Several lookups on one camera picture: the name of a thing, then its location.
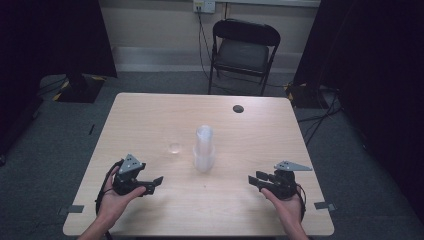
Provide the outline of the person's left hand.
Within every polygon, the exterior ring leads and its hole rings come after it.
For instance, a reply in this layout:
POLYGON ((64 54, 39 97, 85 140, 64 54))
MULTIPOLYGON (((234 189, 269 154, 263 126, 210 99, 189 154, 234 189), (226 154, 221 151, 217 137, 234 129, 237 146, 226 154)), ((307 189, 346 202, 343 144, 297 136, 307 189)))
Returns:
POLYGON ((132 192, 126 195, 118 195, 113 190, 113 177, 118 170, 119 168, 115 167, 112 170, 111 174, 109 175, 108 179, 106 180, 106 184, 103 188, 104 195, 101 200, 99 212, 97 214, 97 217, 108 218, 111 221, 113 221, 114 222, 113 226, 115 225, 116 221, 120 218, 120 216, 123 214, 127 205, 133 199, 141 196, 143 192, 145 191, 145 188, 141 186, 134 189, 132 192))

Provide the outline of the grey tape strip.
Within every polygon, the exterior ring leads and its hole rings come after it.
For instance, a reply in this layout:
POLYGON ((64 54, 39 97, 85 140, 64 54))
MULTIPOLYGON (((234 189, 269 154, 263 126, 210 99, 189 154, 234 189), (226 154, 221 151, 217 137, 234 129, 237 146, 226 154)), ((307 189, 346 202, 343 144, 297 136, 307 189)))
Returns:
POLYGON ((327 202, 315 202, 314 206, 317 210, 327 209, 329 212, 337 209, 337 207, 333 203, 327 203, 327 202))
POLYGON ((83 209, 83 205, 70 205, 68 207, 61 207, 58 211, 58 214, 61 216, 66 216, 69 213, 82 213, 83 209))

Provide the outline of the black folding chair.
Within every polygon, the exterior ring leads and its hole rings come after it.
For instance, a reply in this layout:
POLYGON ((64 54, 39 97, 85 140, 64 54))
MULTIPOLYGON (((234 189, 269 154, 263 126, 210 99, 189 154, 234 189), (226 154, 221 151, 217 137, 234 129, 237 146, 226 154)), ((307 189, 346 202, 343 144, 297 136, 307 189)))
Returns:
POLYGON ((270 25, 223 19, 212 28, 213 46, 208 93, 213 72, 227 71, 259 77, 264 94, 276 51, 281 43, 279 32, 270 25))

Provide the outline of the stack of clear plastic cups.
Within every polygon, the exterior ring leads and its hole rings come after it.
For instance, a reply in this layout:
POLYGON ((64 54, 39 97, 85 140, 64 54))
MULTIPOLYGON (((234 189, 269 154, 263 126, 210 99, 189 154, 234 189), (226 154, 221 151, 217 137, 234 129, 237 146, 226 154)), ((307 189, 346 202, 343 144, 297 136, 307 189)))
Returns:
POLYGON ((215 161, 215 146, 213 144, 213 129, 202 125, 196 130, 196 144, 193 147, 194 167, 200 172, 208 172, 215 161))

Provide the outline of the white wall socket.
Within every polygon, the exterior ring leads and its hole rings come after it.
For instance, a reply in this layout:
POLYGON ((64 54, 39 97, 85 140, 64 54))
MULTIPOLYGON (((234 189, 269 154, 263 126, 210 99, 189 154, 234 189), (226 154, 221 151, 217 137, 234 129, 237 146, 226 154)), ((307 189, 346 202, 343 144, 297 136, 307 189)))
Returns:
POLYGON ((214 14, 216 2, 214 0, 193 0, 193 11, 195 13, 214 14))

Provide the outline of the person's right hand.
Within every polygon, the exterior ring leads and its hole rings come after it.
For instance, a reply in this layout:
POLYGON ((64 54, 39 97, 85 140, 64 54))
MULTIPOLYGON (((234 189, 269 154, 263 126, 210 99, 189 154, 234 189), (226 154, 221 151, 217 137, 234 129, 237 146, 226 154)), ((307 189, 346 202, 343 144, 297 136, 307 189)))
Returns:
POLYGON ((262 188, 260 192, 275 207, 286 234, 303 229, 301 220, 301 201, 299 196, 295 195, 288 200, 280 200, 266 188, 262 188))

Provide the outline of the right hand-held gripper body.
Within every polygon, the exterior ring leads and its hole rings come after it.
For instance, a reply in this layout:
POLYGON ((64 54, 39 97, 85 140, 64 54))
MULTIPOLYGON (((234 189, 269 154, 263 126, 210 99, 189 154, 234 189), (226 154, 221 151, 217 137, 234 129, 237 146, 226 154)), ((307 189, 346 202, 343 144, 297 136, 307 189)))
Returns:
POLYGON ((277 163, 274 169, 274 174, 271 177, 271 182, 273 183, 271 192, 280 200, 288 199, 298 193, 295 171, 312 171, 312 168, 309 166, 303 166, 290 161, 277 163))

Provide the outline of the dark curtain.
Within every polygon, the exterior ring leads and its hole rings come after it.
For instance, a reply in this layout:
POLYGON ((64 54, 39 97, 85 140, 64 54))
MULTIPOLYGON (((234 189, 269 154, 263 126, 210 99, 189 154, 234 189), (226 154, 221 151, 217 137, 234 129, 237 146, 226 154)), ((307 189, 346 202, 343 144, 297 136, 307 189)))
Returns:
POLYGON ((424 222, 424 0, 321 0, 294 82, 338 89, 424 222))
POLYGON ((99 0, 0 0, 0 166, 46 76, 117 75, 99 0))

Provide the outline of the black stand base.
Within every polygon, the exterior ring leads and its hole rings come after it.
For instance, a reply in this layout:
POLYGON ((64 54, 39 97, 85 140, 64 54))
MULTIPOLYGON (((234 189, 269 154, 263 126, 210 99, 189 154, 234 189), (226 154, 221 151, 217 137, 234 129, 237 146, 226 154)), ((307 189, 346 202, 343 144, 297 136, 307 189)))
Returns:
POLYGON ((94 103, 105 78, 100 76, 85 76, 81 73, 67 74, 66 81, 53 97, 57 102, 94 103))
POLYGON ((306 85, 288 84, 285 93, 295 108, 317 109, 320 107, 318 91, 306 85))

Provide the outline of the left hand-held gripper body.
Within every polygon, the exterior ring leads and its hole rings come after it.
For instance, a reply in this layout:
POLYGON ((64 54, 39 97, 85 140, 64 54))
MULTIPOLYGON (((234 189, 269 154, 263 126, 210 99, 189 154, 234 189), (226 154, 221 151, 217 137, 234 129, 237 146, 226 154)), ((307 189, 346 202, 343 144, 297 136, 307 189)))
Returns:
POLYGON ((141 187, 137 185, 137 176, 133 172, 133 165, 135 163, 142 163, 132 154, 128 154, 124 159, 121 160, 121 165, 118 172, 114 176, 113 189, 118 195, 126 195, 132 192, 134 189, 141 187))

